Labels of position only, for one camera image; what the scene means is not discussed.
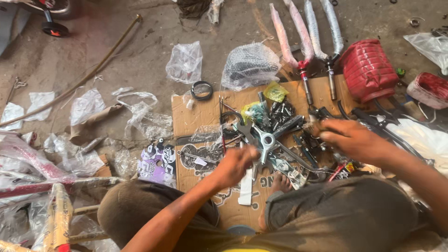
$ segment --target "white label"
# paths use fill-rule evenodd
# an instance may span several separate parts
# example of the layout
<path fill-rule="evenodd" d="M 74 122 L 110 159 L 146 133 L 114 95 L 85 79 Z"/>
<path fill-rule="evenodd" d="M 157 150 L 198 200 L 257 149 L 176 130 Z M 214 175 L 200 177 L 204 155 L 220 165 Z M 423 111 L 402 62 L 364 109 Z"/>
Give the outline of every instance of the white label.
<path fill-rule="evenodd" d="M 194 160 L 194 163 L 195 163 L 195 164 L 198 164 L 198 165 L 202 165 L 202 166 L 206 166 L 206 165 L 207 165 L 207 162 L 205 162 L 204 160 L 202 160 L 200 157 L 197 157 L 197 158 Z"/>

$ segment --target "paper scrap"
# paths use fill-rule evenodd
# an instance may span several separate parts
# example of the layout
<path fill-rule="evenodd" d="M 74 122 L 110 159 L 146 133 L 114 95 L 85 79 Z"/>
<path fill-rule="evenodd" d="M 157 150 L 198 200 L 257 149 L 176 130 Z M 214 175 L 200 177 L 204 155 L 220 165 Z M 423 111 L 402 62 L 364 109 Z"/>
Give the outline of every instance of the paper scrap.
<path fill-rule="evenodd" d="M 238 198 L 238 204 L 250 206 L 252 200 L 252 168 L 246 170 L 241 180 L 240 197 Z"/>
<path fill-rule="evenodd" d="M 86 127 L 89 127 L 89 126 L 93 125 L 94 123 L 105 119 L 106 117 L 108 117 L 110 115 L 110 113 L 112 113 L 115 110 L 121 109 L 121 107 L 123 107 L 123 105 L 116 104 L 114 106 L 105 108 L 103 111 L 100 111 L 96 114 L 91 115 L 87 119 L 87 121 L 85 121 L 83 123 L 79 123 L 79 124 L 77 124 L 75 126 L 71 126 L 71 127 L 67 126 L 65 131 L 70 133 L 70 142 L 72 142 L 73 144 L 76 144 L 76 145 L 83 145 L 85 142 L 88 141 L 88 138 L 85 137 L 86 134 L 84 134 L 82 131 Z"/>
<path fill-rule="evenodd" d="M 202 160 L 200 157 L 197 157 L 196 160 L 194 160 L 194 163 L 198 164 L 198 165 L 202 165 L 202 166 L 206 166 L 207 165 L 207 162 Z"/>

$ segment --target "metal rod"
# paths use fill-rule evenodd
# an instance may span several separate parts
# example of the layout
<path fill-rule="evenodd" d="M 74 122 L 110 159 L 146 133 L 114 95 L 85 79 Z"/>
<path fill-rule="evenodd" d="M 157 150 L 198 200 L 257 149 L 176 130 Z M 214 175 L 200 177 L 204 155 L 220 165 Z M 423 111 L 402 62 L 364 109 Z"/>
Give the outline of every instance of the metal rod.
<path fill-rule="evenodd" d="M 42 112 L 55 104 L 62 101 L 65 97 L 69 96 L 73 91 L 75 91 L 78 87 L 83 85 L 87 80 L 95 76 L 96 71 L 98 71 L 103 64 L 106 62 L 106 60 L 112 55 L 112 53 L 115 51 L 115 49 L 121 44 L 121 42 L 125 39 L 126 35 L 131 31 L 132 27 L 135 25 L 135 23 L 140 22 L 142 20 L 142 16 L 140 14 L 137 14 L 136 18 L 132 21 L 132 23 L 129 25 L 128 29 L 124 32 L 124 34 L 120 37 L 120 39 L 115 43 L 115 45 L 110 49 L 109 53 L 103 58 L 103 60 L 88 74 L 86 75 L 81 81 L 78 82 L 75 86 L 70 88 L 69 90 L 65 91 L 62 95 L 56 97 L 52 102 L 47 103 L 46 105 L 40 107 L 39 109 L 36 109 L 32 112 L 29 112 L 21 117 L 17 117 L 13 120 L 9 120 L 7 122 L 0 123 L 0 127 L 8 125 L 13 122 L 17 122 L 19 120 L 23 120 L 29 116 L 35 115 L 39 112 Z"/>
<path fill-rule="evenodd" d="M 81 207 L 77 208 L 73 211 L 73 215 L 83 215 L 83 214 L 89 214 L 89 213 L 96 213 L 99 209 L 99 205 L 94 206 L 88 206 L 88 207 Z"/>
<path fill-rule="evenodd" d="M 70 236 L 70 244 L 77 244 L 88 241 L 104 240 L 108 239 L 109 236 L 105 232 L 86 234 L 86 235 L 73 235 Z"/>

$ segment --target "training wheel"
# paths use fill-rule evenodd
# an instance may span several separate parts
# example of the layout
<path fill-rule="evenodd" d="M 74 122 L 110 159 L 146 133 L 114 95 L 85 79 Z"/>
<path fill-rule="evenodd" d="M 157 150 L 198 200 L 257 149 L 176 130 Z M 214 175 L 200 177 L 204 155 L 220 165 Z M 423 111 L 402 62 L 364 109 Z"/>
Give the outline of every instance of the training wheel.
<path fill-rule="evenodd" d="M 67 27 L 55 22 L 43 22 L 42 31 L 50 36 L 57 38 L 67 38 L 68 36 L 70 36 Z"/>

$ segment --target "dark shorts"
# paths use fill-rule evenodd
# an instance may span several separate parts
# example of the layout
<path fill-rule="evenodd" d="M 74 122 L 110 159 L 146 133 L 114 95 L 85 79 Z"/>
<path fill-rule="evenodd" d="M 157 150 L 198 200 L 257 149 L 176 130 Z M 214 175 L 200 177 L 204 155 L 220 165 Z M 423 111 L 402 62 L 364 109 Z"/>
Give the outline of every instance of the dark shorts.
<path fill-rule="evenodd" d="M 183 192 L 164 185 L 131 180 L 106 194 L 98 220 L 123 248 L 143 225 L 181 195 Z M 191 220 L 174 251 L 388 251 L 416 226 L 417 218 L 413 202 L 401 189 L 363 176 L 274 193 L 267 199 L 265 211 L 269 232 L 251 237 L 217 228 L 219 212 L 210 200 Z"/>

